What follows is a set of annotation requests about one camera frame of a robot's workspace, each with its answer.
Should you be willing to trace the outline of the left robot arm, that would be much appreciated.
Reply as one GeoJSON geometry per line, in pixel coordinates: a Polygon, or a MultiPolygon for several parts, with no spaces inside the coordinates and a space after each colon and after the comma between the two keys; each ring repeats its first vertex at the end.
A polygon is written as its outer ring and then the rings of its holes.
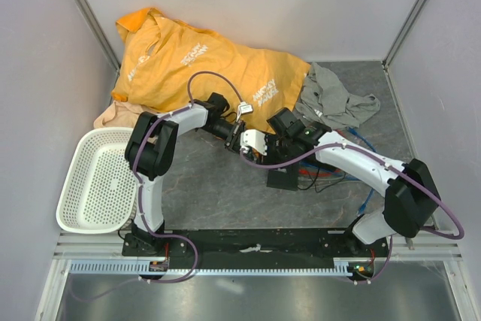
{"type": "Polygon", "coordinates": [[[202,129],[223,140],[228,150],[240,151],[241,133],[247,125],[242,119],[227,121],[223,116],[225,106],[226,100],[214,93],[207,101],[195,100],[166,114],[143,112],[139,116],[125,158],[138,183],[134,224],[142,234],[138,245],[147,255],[159,255],[165,247],[162,186],[174,160],[177,139],[202,129]]]}

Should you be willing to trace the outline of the orange printed t-shirt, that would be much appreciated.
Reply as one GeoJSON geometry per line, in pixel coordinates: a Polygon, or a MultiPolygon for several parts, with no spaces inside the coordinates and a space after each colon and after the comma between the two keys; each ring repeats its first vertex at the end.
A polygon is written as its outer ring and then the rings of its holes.
{"type": "Polygon", "coordinates": [[[222,95],[232,110],[253,106],[247,126],[269,132],[268,118],[293,109],[310,69],[289,53],[256,49],[144,8],[116,22],[125,48],[112,96],[161,113],[222,95]]]}

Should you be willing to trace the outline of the black network switch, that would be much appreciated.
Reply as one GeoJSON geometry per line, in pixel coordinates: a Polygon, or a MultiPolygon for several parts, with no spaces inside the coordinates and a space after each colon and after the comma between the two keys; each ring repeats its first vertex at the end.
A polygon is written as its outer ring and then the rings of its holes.
{"type": "Polygon", "coordinates": [[[298,163],[284,168],[270,169],[268,171],[266,186],[272,189],[283,189],[289,191],[298,190],[298,163]]]}

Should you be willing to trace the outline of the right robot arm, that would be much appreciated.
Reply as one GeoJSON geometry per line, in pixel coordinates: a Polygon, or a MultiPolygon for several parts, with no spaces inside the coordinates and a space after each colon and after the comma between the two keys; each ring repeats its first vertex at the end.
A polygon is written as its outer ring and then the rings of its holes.
{"type": "Polygon", "coordinates": [[[349,254],[361,256],[372,243],[394,234],[416,237],[437,209],[435,201],[398,175],[402,173],[438,195],[427,165],[418,159],[406,163],[378,155],[322,123],[304,125],[286,108],[269,118],[268,124],[274,130],[267,150],[271,164],[308,153],[317,162],[352,175],[384,198],[383,206],[357,217],[349,226],[343,242],[349,254]]]}

